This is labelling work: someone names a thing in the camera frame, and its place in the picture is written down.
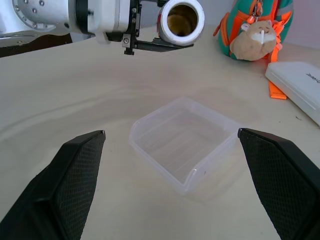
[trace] beige table surface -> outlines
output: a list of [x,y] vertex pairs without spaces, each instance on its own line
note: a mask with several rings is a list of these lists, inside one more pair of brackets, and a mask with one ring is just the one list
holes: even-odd
[[[0,219],[60,146],[105,130],[84,240],[277,240],[241,145],[189,196],[178,195],[128,144],[135,121],[180,96],[295,142],[320,167],[320,129],[268,95],[266,63],[221,54],[207,27],[195,47],[123,55],[90,39],[0,59]],[[147,28],[147,39],[155,29]],[[281,61],[320,67],[320,51],[285,45]]]

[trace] stuffed toy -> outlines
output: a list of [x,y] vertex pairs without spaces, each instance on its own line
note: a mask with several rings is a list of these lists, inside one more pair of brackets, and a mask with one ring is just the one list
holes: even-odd
[[272,22],[244,23],[242,32],[230,44],[230,51],[239,60],[256,61],[271,53],[277,44]]

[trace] white case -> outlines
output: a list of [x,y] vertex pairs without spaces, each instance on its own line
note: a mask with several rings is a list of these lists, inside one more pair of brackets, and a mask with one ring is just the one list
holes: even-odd
[[320,69],[306,62],[273,62],[265,76],[320,126]]

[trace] white wall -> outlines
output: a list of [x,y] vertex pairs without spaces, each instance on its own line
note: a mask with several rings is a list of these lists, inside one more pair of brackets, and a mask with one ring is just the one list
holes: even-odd
[[[207,25],[217,26],[226,12],[232,8],[234,0],[198,0],[202,5]],[[320,0],[294,0],[294,18],[286,42],[320,49]],[[153,2],[142,2],[143,27],[157,22],[159,8]]]

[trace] white box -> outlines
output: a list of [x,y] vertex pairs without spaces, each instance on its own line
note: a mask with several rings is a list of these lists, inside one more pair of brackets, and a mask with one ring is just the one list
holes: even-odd
[[138,120],[129,144],[180,194],[192,192],[218,170],[242,127],[228,117],[181,97]]
[[320,69],[306,62],[273,62],[265,76],[320,126]]

